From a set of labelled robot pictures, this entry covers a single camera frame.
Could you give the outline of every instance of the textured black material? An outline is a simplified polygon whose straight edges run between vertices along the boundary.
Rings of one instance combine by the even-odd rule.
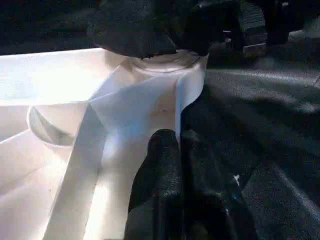
[[[225,40],[252,57],[264,53],[266,43],[286,43],[290,31],[316,18],[320,4],[315,2],[292,0],[283,6],[278,0],[104,0],[88,34],[96,45],[136,58],[176,50],[205,56],[214,42]]]
[[[239,23],[245,46],[266,44],[267,30],[263,10],[249,1],[239,0]]]
[[[175,132],[159,130],[133,184],[125,240],[182,239],[183,180]]]
[[[261,239],[319,239],[316,49],[282,46],[251,60],[214,52],[201,96],[182,112],[182,132],[201,135],[222,166],[239,175]]]
[[[203,239],[258,239],[234,176],[221,164],[210,144],[188,130],[182,133],[181,151],[187,235],[194,235],[195,229],[201,227],[207,232]]]

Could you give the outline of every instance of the black rubber glove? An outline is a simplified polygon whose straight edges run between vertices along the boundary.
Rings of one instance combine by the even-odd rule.
[[[125,240],[182,239],[183,181],[175,132],[159,130],[132,185]]]

